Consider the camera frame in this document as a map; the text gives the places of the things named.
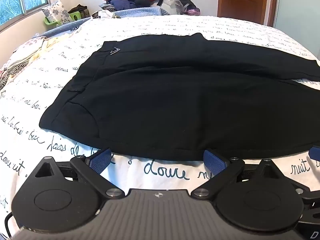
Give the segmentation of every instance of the white bed sheet with handwriting print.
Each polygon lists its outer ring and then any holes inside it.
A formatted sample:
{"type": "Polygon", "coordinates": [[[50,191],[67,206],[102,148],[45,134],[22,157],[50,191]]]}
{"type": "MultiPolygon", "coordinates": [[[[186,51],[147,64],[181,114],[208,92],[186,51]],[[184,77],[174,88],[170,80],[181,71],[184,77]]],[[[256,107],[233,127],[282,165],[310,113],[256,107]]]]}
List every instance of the white bed sheet with handwriting print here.
{"type": "MultiPolygon", "coordinates": [[[[242,42],[316,60],[307,49],[281,31],[235,19],[174,15],[85,22],[77,33],[55,44],[51,51],[0,91],[0,232],[5,233],[3,221],[11,211],[15,193],[43,157],[50,155],[56,161],[68,161],[75,155],[89,156],[97,151],[60,134],[42,130],[38,125],[43,112],[76,74],[81,63],[104,41],[121,41],[146,34],[194,33],[202,33],[208,40],[242,42]]],[[[320,89],[318,82],[299,82],[320,89]]],[[[307,128],[297,123],[297,129],[307,128]]],[[[258,160],[246,162],[259,163],[258,160]]],[[[311,190],[320,190],[320,163],[310,160],[307,152],[275,158],[274,162],[289,178],[306,184],[311,190]]],[[[202,162],[152,161],[130,157],[130,152],[128,156],[114,155],[112,163],[101,175],[126,193],[130,188],[187,189],[190,192],[211,176],[202,162]]],[[[12,233],[18,230],[13,219],[9,227],[12,233]]]]}

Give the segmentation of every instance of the floral pillow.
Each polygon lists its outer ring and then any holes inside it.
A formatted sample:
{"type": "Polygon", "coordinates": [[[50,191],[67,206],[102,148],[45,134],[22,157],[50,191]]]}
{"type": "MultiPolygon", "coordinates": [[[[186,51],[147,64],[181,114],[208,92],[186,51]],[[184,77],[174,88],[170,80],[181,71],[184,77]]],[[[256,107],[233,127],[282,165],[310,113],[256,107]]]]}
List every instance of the floral pillow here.
{"type": "Polygon", "coordinates": [[[50,23],[60,21],[61,25],[63,25],[69,22],[73,22],[73,19],[70,17],[70,14],[68,14],[68,11],[64,8],[60,0],[44,8],[41,8],[41,10],[50,23]]]}

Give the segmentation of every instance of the black pants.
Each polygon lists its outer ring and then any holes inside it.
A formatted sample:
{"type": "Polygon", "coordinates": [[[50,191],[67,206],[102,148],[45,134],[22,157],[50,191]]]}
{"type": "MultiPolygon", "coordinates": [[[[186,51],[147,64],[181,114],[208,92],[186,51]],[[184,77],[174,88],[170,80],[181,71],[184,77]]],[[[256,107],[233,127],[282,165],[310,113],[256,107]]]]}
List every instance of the black pants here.
{"type": "Polygon", "coordinates": [[[40,127],[96,148],[152,159],[239,158],[320,145],[316,61],[192,36],[109,41],[84,62],[40,127]]]}

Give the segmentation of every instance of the green plastic chair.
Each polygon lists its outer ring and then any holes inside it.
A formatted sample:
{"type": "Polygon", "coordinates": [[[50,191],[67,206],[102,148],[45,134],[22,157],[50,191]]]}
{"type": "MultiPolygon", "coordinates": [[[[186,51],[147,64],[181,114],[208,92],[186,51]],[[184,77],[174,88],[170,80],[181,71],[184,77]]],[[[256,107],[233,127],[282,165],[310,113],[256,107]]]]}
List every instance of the green plastic chair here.
{"type": "MultiPolygon", "coordinates": [[[[77,21],[77,20],[81,19],[80,12],[70,13],[70,16],[74,21],[77,21]]],[[[48,27],[53,27],[53,28],[61,26],[61,22],[60,21],[54,21],[54,22],[51,23],[51,22],[49,22],[47,17],[44,18],[44,23],[48,27]]]]}

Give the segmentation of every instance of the gray ribbed panel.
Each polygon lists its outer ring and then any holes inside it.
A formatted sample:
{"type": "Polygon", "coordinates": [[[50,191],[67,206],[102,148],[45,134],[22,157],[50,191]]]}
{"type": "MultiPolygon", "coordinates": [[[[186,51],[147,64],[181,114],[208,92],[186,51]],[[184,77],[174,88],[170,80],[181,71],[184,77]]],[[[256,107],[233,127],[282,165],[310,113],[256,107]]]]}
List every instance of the gray ribbed panel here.
{"type": "Polygon", "coordinates": [[[294,231],[257,236],[225,223],[208,201],[186,190],[132,190],[109,200],[85,226],[54,235],[23,229],[13,240],[303,240],[294,231]]]}

